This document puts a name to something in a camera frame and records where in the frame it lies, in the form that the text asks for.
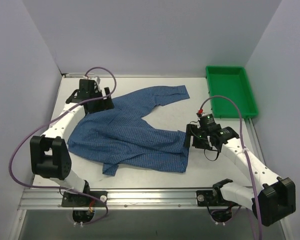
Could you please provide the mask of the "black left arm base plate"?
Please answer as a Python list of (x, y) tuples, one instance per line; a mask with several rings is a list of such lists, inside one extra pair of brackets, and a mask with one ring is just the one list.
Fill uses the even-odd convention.
[[(89, 195), (102, 200), (107, 201), (108, 192), (104, 190), (92, 190)], [(64, 208), (80, 208), (80, 207), (103, 207), (104, 204), (96, 201), (90, 197), (83, 196), (80, 194), (64, 192), (61, 206)]]

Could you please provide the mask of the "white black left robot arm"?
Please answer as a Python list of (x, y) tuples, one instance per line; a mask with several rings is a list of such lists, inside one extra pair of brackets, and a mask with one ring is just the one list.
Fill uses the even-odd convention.
[(110, 89), (100, 88), (100, 78), (82, 78), (78, 89), (65, 101), (62, 118), (49, 127), (42, 135), (30, 139), (31, 170), (57, 183), (60, 187), (75, 190), (73, 200), (80, 206), (91, 201), (90, 187), (86, 180), (72, 170), (72, 160), (67, 141), (77, 124), (87, 114), (114, 108)]

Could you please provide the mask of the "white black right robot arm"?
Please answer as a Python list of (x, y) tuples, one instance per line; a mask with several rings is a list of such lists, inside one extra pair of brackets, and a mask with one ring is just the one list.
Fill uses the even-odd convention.
[(296, 211), (296, 185), (266, 167), (244, 144), (241, 133), (221, 127), (212, 114), (199, 111), (198, 121), (186, 126), (184, 146), (214, 151), (227, 157), (250, 181), (251, 188), (226, 178), (212, 186), (211, 195), (204, 199), (207, 207), (219, 205), (243, 206), (251, 210), (263, 226)]

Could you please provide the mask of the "blue checkered long sleeve shirt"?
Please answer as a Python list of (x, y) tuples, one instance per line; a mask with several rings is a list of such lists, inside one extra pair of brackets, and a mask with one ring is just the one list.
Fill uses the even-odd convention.
[(86, 115), (67, 141), (70, 153), (103, 164), (114, 176), (120, 164), (184, 173), (189, 150), (186, 133), (152, 127), (143, 117), (158, 106), (189, 99), (186, 86), (153, 86), (116, 97), (114, 108)]

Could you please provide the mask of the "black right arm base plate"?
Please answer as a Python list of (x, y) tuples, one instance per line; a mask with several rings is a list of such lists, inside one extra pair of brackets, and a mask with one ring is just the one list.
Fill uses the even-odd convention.
[(238, 205), (232, 201), (218, 199), (211, 189), (197, 190), (195, 193), (198, 207), (235, 207)]

